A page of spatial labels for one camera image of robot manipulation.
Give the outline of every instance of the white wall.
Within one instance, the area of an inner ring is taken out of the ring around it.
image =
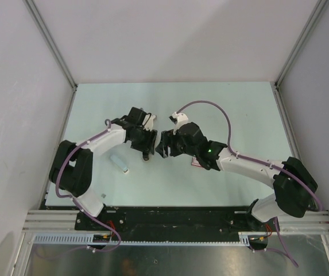
[[[71,88],[21,0],[0,0],[0,275],[41,195]]]
[[[77,83],[273,81],[317,0],[36,0]]]
[[[303,160],[329,209],[329,6],[282,83],[281,92]]]

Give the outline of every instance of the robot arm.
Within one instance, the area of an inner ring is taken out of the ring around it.
[[[157,131],[153,130],[155,118],[151,113],[132,108],[129,115],[112,120],[106,134],[88,139],[87,144],[72,155],[62,173],[59,188],[69,192],[90,215],[98,216],[104,204],[91,187],[93,155],[101,156],[116,145],[131,141],[131,148],[142,152],[143,159],[149,160],[149,154],[154,154],[157,136]],[[76,143],[67,140],[60,143],[49,172],[51,182],[56,183],[63,163],[74,148]]]
[[[251,227],[258,228],[260,223],[284,213],[294,217],[304,216],[312,202],[311,195],[294,179],[272,167],[273,164],[288,170],[315,192],[318,186],[301,161],[292,157],[286,162],[267,160],[265,163],[270,166],[265,166],[241,159],[233,155],[226,144],[207,140],[199,126],[189,122],[184,113],[174,113],[170,119],[175,123],[175,127],[173,130],[162,132],[161,141],[156,147],[156,151],[163,158],[181,154],[191,155],[196,157],[206,170],[235,172],[274,189],[274,194],[255,200],[250,205],[248,215]]]

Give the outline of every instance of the white work surface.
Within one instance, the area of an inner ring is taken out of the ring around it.
[[[205,99],[216,102],[232,123],[232,147],[242,154],[286,160],[291,151],[273,92],[268,82],[113,83],[79,85],[64,140],[83,141],[105,129],[104,120],[128,114],[131,107],[157,115],[154,128],[173,128],[169,116],[185,104]],[[184,113],[209,140],[226,143],[227,122],[215,107],[197,104]],[[109,159],[118,155],[128,166],[126,175]],[[230,206],[249,205],[273,191],[255,180],[231,172],[206,171],[181,155],[159,154],[143,162],[141,153],[122,144],[94,159],[92,186],[115,206]],[[70,206],[55,195],[51,183],[46,206]]]

